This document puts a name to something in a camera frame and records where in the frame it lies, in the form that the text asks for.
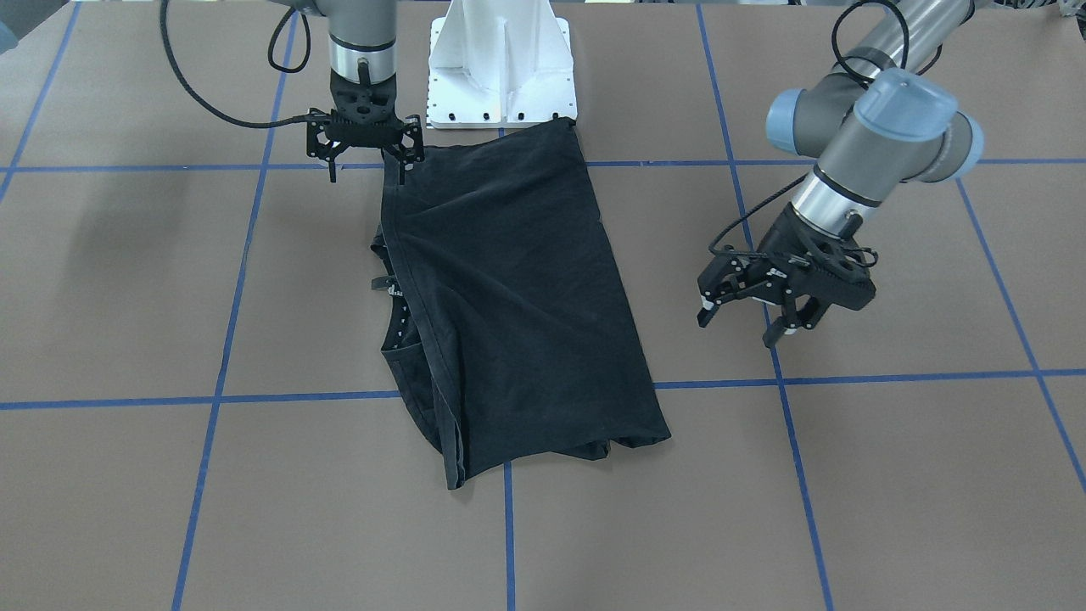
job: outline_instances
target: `black garment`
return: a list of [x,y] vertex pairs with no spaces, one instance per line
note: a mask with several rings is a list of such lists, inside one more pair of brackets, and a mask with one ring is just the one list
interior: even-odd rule
[[372,249],[402,296],[381,351],[450,489],[522,456],[671,436],[572,120],[384,175]]

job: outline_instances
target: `blue tape grid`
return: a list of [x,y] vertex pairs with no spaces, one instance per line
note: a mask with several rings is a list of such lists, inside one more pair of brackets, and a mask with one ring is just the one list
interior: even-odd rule
[[[717,115],[720,119],[720,130],[724,138],[724,152],[728,155],[728,166],[732,175],[732,186],[735,189],[735,202],[738,205],[738,213],[741,216],[746,214],[746,204],[743,199],[743,187],[740,183],[738,168],[735,164],[735,154],[732,150],[732,140],[728,129],[728,116],[724,113],[724,102],[720,94],[720,87],[717,82],[717,68],[712,62],[712,49],[709,46],[709,34],[705,28],[705,15],[702,13],[702,5],[696,7],[697,12],[697,26],[702,33],[702,47],[705,50],[705,62],[709,69],[709,80],[712,84],[712,94],[716,98],[717,103]],[[744,220],[743,221],[743,237],[746,239],[747,246],[754,250],[754,239],[750,236],[750,226]],[[762,305],[762,317],[766,321],[766,327],[770,324],[769,309]],[[776,348],[771,348],[769,351],[770,358],[773,361],[773,375],[775,378],[774,383],[776,386],[778,394],[781,398],[781,410],[784,416],[784,424],[788,435],[788,445],[792,447],[792,460],[796,469],[796,480],[799,484],[799,497],[804,504],[804,514],[807,518],[807,531],[811,539],[811,550],[815,553],[815,565],[818,570],[819,584],[822,586],[822,600],[825,603],[826,611],[833,611],[833,594],[830,589],[830,578],[825,571],[825,559],[822,556],[822,544],[818,535],[818,523],[815,521],[815,509],[811,505],[810,494],[807,488],[807,475],[804,471],[804,460],[803,455],[799,451],[799,442],[796,440],[796,430],[792,422],[792,407],[788,404],[788,393],[784,385],[784,377],[781,372],[781,359],[776,354]]]
[[[671,160],[595,160],[586,162],[589,167],[714,167],[743,165],[811,165],[807,158],[671,158]],[[1077,165],[1086,164],[1086,157],[1015,157],[982,158],[981,165]],[[89,174],[125,171],[257,171],[267,169],[323,169],[326,165],[316,163],[222,163],[191,165],[12,165],[0,167],[7,174]],[[381,163],[342,163],[340,169],[383,169]]]
[[[294,34],[298,30],[298,14],[290,20],[290,31],[287,35],[287,48],[283,50],[283,65],[290,59],[294,47]],[[279,117],[279,106],[287,86],[287,73],[279,75],[279,85],[275,92],[275,103],[272,105],[272,116],[268,120]],[[212,445],[215,443],[215,427],[218,423],[218,410],[222,406],[223,391],[226,387],[226,373],[230,366],[230,353],[233,348],[233,334],[238,326],[238,313],[241,309],[241,294],[245,288],[245,272],[249,268],[249,247],[253,243],[253,231],[256,228],[256,217],[261,212],[261,200],[264,198],[264,183],[267,179],[268,164],[272,161],[272,147],[275,143],[275,129],[267,130],[264,141],[264,156],[261,160],[260,175],[256,179],[256,192],[253,194],[253,206],[249,214],[249,226],[245,229],[245,242],[241,250],[241,263],[238,266],[238,280],[233,289],[233,303],[230,305],[230,319],[226,328],[226,340],[223,342],[223,365],[219,367],[218,380],[215,383],[215,396],[207,417],[207,432],[204,435],[203,453],[200,459],[200,471],[197,474],[197,485],[192,495],[192,510],[189,513],[189,524],[185,533],[185,546],[181,549],[180,567],[177,570],[177,584],[174,587],[172,611],[180,611],[185,598],[185,582],[189,572],[189,560],[192,557],[192,544],[195,539],[197,524],[200,520],[200,506],[203,501],[204,484],[207,482],[207,466],[211,461]]]
[[[211,405],[207,430],[204,438],[203,454],[201,458],[200,471],[197,476],[195,489],[193,492],[192,510],[186,531],[185,546],[182,549],[180,565],[178,569],[177,583],[175,587],[173,611],[179,611],[184,598],[185,583],[188,572],[188,563],[192,553],[192,544],[195,536],[195,529],[199,521],[200,505],[206,483],[207,468],[211,459],[212,445],[214,443],[215,427],[218,418],[218,410],[223,405],[229,404],[251,404],[251,403],[282,403],[282,402],[334,402],[334,400],[361,400],[361,399],[387,399],[396,398],[399,393],[394,391],[370,391],[354,393],[300,393],[300,394],[270,394],[270,395],[224,395],[227,370],[229,367],[230,352],[233,343],[233,334],[237,327],[238,313],[240,310],[241,295],[244,289],[245,271],[248,267],[249,247],[252,243],[256,218],[260,213],[261,200],[263,198],[264,184],[269,170],[296,170],[296,169],[325,169],[323,165],[313,163],[270,163],[270,152],[275,139],[274,130],[269,130],[264,148],[263,160],[260,164],[192,164],[192,165],[72,165],[72,166],[22,166],[20,161],[26,149],[27,142],[34,129],[35,123],[40,114],[46,97],[55,78],[58,68],[67,49],[68,42],[75,28],[80,5],[73,8],[60,48],[53,60],[46,82],[35,102],[34,110],[27,120],[26,127],[20,139],[18,147],[11,162],[0,168],[4,173],[2,183],[0,183],[0,202],[7,193],[12,178],[18,173],[99,173],[99,171],[230,171],[251,170],[258,171],[256,191],[253,196],[253,205],[250,213],[249,226],[247,229],[244,247],[242,250],[241,263],[238,270],[238,279],[235,288],[235,297],[231,304],[230,319],[227,327],[227,335],[223,347],[223,362],[216,381],[215,394],[211,396],[193,397],[149,397],[131,399],[90,399],[90,400],[61,400],[61,402],[14,402],[0,403],[0,411],[13,410],[35,410],[35,409],[73,409],[73,408],[108,408],[108,407],[138,407],[138,406],[177,406],[177,405]],[[651,167],[651,166],[727,166],[731,173],[732,183],[735,189],[736,202],[740,213],[745,212],[742,187],[738,180],[737,166],[741,165],[810,165],[811,161],[803,158],[788,160],[736,160],[731,145],[731,137],[728,129],[727,116],[723,101],[720,93],[719,84],[716,77],[716,69],[712,62],[712,52],[709,46],[709,38],[705,27],[705,18],[702,7],[697,5],[698,28],[702,35],[702,42],[705,50],[706,63],[709,78],[712,85],[714,97],[717,103],[718,118],[720,122],[721,136],[724,141],[727,158],[723,160],[616,160],[616,161],[590,161],[589,165],[594,167]],[[294,42],[296,33],[296,16],[291,22],[286,55],[289,55]],[[278,116],[286,86],[287,75],[280,75],[276,90],[275,104],[272,118]],[[1013,158],[983,158],[981,164],[1082,164],[1086,163],[1086,157],[1013,157]],[[342,164],[343,169],[381,169],[380,163],[348,163]],[[787,430],[788,442],[792,447],[793,459],[796,466],[796,476],[798,480],[800,496],[804,502],[804,510],[807,517],[808,529],[811,537],[811,546],[815,552],[819,571],[819,578],[822,585],[823,598],[829,611],[833,610],[833,598],[830,589],[829,577],[825,571],[824,559],[818,538],[818,529],[813,515],[810,495],[807,489],[807,482],[803,467],[803,459],[798,442],[796,440],[795,427],[792,420],[792,411],[787,398],[788,386],[825,385],[825,384],[883,384],[883,383],[909,383],[909,382],[945,382],[961,380],[1000,380],[1000,379],[1035,379],[1038,387],[1045,397],[1050,416],[1056,424],[1057,431],[1063,442],[1064,448],[1078,478],[1079,484],[1086,492],[1086,475],[1084,475],[1082,463],[1079,462],[1071,440],[1063,427],[1059,410],[1048,391],[1047,378],[1086,377],[1086,369],[1060,369],[1041,370],[1030,346],[1025,332],[1018,318],[1010,293],[1003,283],[1002,276],[987,240],[981,228],[980,220],[973,209],[972,202],[964,184],[959,179],[958,188],[964,205],[969,212],[977,238],[984,249],[992,271],[999,285],[1008,311],[1014,323],[1023,349],[1028,357],[1031,370],[1028,371],[994,371],[994,372],[960,372],[960,373],[927,373],[927,374],[902,374],[902,375],[867,375],[867,377],[824,377],[824,378],[784,378],[781,370],[780,358],[775,351],[770,353],[773,362],[773,379],[759,380],[718,380],[718,381],[679,381],[658,382],[656,389],[659,391],[681,390],[681,389],[736,389],[736,387],[772,387],[775,386],[780,394],[782,411]],[[744,224],[744,233],[748,244],[753,243],[749,228]],[[766,323],[769,323],[769,313],[763,310]],[[515,567],[515,532],[514,532],[514,497],[513,497],[513,466],[506,463],[503,467],[505,485],[505,545],[506,545],[506,604],[508,611],[516,610],[516,567]]]

